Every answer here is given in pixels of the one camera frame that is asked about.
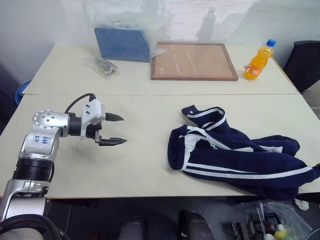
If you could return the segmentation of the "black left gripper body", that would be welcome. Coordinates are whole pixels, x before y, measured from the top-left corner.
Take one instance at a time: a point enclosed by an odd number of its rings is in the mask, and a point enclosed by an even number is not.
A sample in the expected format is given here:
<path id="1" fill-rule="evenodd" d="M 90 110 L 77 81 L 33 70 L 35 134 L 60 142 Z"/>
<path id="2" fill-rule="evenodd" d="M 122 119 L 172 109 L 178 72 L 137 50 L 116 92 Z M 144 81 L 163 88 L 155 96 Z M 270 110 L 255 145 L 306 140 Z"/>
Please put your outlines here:
<path id="1" fill-rule="evenodd" d="M 102 146 L 104 140 L 100 135 L 100 130 L 102 129 L 102 122 L 106 119 L 106 114 L 102 113 L 99 117 L 94 117 L 89 121 L 88 126 L 86 127 L 85 137 L 87 139 L 93 139 L 96 144 Z"/>

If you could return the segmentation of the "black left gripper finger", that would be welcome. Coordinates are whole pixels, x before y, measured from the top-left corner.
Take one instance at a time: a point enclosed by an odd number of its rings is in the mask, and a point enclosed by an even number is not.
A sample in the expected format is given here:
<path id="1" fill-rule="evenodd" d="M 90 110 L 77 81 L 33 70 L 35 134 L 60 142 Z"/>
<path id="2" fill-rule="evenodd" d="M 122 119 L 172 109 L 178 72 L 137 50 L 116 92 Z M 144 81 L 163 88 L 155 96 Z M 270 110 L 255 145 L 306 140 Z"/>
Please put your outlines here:
<path id="1" fill-rule="evenodd" d="M 118 122 L 118 121 L 123 121 L 124 119 L 117 114 L 106 112 L 105 120 L 108 122 Z"/>
<path id="2" fill-rule="evenodd" d="M 110 137 L 106 139 L 100 136 L 98 140 L 98 145 L 103 147 L 112 147 L 112 146 L 124 144 L 126 142 L 127 142 L 126 139 L 119 138 L 119 137 Z"/>

